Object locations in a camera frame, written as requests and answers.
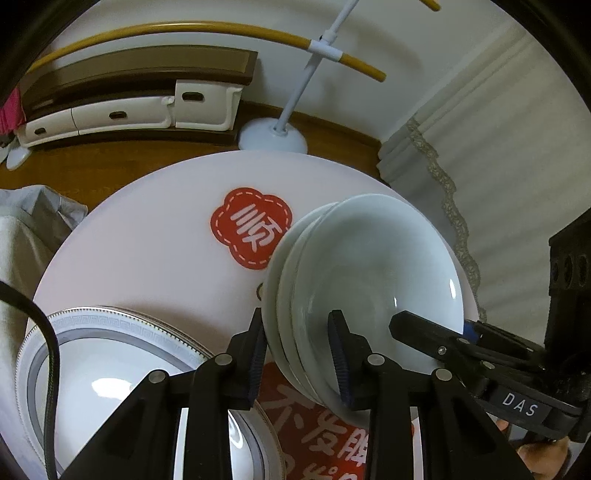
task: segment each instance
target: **screw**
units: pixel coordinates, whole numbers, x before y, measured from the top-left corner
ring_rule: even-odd
[[[162,370],[154,370],[153,372],[150,372],[150,374],[148,375],[148,380],[150,380],[151,383],[160,383],[165,378],[166,372]]]
[[[227,353],[220,353],[216,357],[216,363],[220,367],[223,367],[224,365],[229,365],[229,364],[232,363],[232,356],[231,355],[228,355]]]
[[[453,377],[452,373],[445,368],[438,368],[435,370],[435,376],[442,382],[449,382]]]
[[[372,353],[369,357],[368,357],[368,363],[370,365],[374,365],[376,367],[383,365],[384,362],[386,360],[384,360],[384,357],[381,355],[378,355],[377,353]]]

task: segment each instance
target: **stack of bowls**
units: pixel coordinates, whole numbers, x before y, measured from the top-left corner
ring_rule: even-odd
[[[296,222],[271,257],[262,296],[269,348],[286,379],[368,428],[369,414],[340,400],[327,335],[334,309],[374,352],[427,374],[437,362],[392,338],[392,316],[408,310],[463,330],[462,292],[446,244],[419,211],[380,194],[324,205]]]

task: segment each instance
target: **finger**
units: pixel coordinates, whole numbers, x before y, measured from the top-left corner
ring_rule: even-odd
[[[560,471],[568,451],[569,439],[565,437],[553,444],[522,445],[517,453],[531,472],[539,474],[540,480],[552,480]]]
[[[496,422],[496,426],[499,428],[500,431],[505,430],[509,426],[509,422],[506,420],[498,419]]]

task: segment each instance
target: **wooden floor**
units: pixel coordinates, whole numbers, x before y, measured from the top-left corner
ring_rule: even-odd
[[[245,104],[236,122],[239,125],[269,114],[276,116],[277,109]],[[291,123],[304,134],[311,155],[379,178],[377,140],[302,114],[295,114]],[[5,163],[0,166],[0,188],[44,184],[92,210],[121,187],[150,172],[227,150],[236,147],[180,141],[114,141],[36,151],[14,171],[8,171]]]

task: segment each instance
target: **white pole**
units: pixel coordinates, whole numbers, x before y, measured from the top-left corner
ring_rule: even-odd
[[[320,38],[321,43],[324,43],[326,45],[332,45],[332,43],[336,39],[337,30],[343,24],[343,22],[347,19],[347,17],[351,13],[351,10],[353,10],[355,5],[357,5],[357,2],[359,2],[359,0],[349,0],[345,4],[343,9],[340,11],[339,15],[336,17],[333,24],[330,26],[330,28],[328,30],[326,30],[324,32],[324,34]],[[281,116],[279,117],[279,120],[277,120],[277,123],[273,127],[273,130],[275,131],[276,134],[287,135],[287,132],[285,130],[285,126],[287,125],[287,121],[290,119],[291,114],[296,109],[297,102],[300,100],[302,94],[304,93],[304,90],[308,86],[308,83],[310,83],[310,79],[312,78],[312,75],[314,75],[314,72],[318,68],[318,65],[320,65],[321,61],[322,61],[322,56],[317,53],[313,53],[312,56],[310,57],[310,60],[308,60],[308,63],[306,64],[304,71],[300,75],[300,80],[298,82],[298,85],[295,87],[294,91],[291,93],[291,96],[290,96],[289,100],[287,101],[287,104],[285,105],[283,111],[281,112]]]

